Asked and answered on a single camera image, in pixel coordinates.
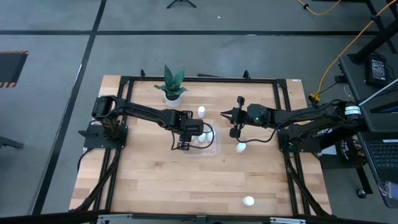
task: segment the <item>laptop keyboard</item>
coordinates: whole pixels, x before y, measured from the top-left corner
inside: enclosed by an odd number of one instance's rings
[[[398,169],[398,143],[367,144],[378,169]]]

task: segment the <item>small white bottle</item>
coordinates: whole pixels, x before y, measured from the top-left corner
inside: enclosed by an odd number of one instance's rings
[[[211,140],[213,140],[213,136],[216,135],[215,132],[214,132],[214,135],[213,135],[213,132],[211,132],[211,130],[210,130],[210,132],[207,133],[207,141],[211,142]]]
[[[200,136],[198,136],[198,141],[205,142],[206,141],[206,133],[203,133]]]
[[[237,151],[238,153],[243,152],[245,149],[246,149],[246,143],[239,143],[239,144],[236,146],[236,151]]]
[[[206,113],[206,109],[204,106],[199,106],[198,108],[198,117],[199,118],[204,118]]]
[[[252,196],[246,196],[243,198],[243,204],[245,206],[252,206],[254,205],[254,198]]]

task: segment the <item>transparent container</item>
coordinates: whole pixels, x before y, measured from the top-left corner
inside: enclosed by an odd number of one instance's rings
[[[206,157],[206,156],[216,156],[217,154],[220,153],[221,151],[221,143],[220,143],[220,129],[215,126],[210,124],[213,127],[213,131],[214,131],[214,140],[213,143],[211,143],[211,145],[206,148],[206,149],[196,149],[194,147],[190,147],[189,150],[187,151],[182,151],[185,155],[187,156],[192,156],[192,157]],[[205,125],[205,127],[203,128],[204,132],[208,132],[210,131],[210,128]],[[198,141],[198,136],[192,136],[192,140],[190,142],[190,146],[197,146],[197,147],[206,147],[210,144],[211,141],[206,140],[204,142],[199,142]]]

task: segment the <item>yellow cable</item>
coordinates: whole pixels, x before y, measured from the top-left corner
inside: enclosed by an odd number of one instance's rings
[[[301,3],[303,6],[305,6],[305,3],[302,2],[301,0],[296,0],[296,1],[298,1],[298,2]],[[326,10],[326,11],[323,12],[323,13],[316,13],[316,12],[312,11],[309,7],[307,7],[306,9],[308,9],[312,14],[314,14],[314,15],[316,15],[316,16],[322,16],[322,15],[325,15],[326,13],[328,13],[330,10],[332,10],[332,9],[333,9],[335,6],[337,6],[337,4],[339,4],[340,2],[341,2],[341,0],[338,0],[330,9]]]
[[[382,9],[377,13],[377,16],[380,16],[380,14],[381,14],[384,10],[386,10],[391,4],[394,4],[396,1],[397,1],[397,0],[393,0],[393,1],[390,2],[388,5],[384,6],[384,8],[382,8]],[[337,56],[337,58],[329,65],[329,67],[326,69],[326,71],[324,72],[324,74],[323,74],[323,76],[322,76],[322,78],[321,78],[321,82],[319,83],[318,91],[315,93],[314,96],[317,96],[317,95],[319,94],[319,92],[321,92],[323,79],[325,78],[326,74],[329,72],[331,66],[337,62],[337,60],[346,52],[346,50],[347,50],[356,40],[358,40],[358,38],[363,34],[363,32],[364,32],[372,23],[373,23],[373,21],[371,21],[371,22],[370,22],[370,23],[369,23],[369,24],[368,24],[356,37],[355,37],[355,39],[354,39],[353,41],[351,41],[351,43],[349,43],[349,44],[347,45],[346,48],[344,48],[344,50]]]

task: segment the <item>white flower pot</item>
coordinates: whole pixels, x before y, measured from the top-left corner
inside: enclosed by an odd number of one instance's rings
[[[167,99],[167,97],[166,97],[166,93],[164,93],[164,99],[166,100],[167,105],[168,105],[169,107],[173,107],[173,108],[180,106],[180,105],[181,105],[181,102],[182,102],[182,97],[181,97],[181,95],[180,95],[176,100],[169,100],[169,99]]]

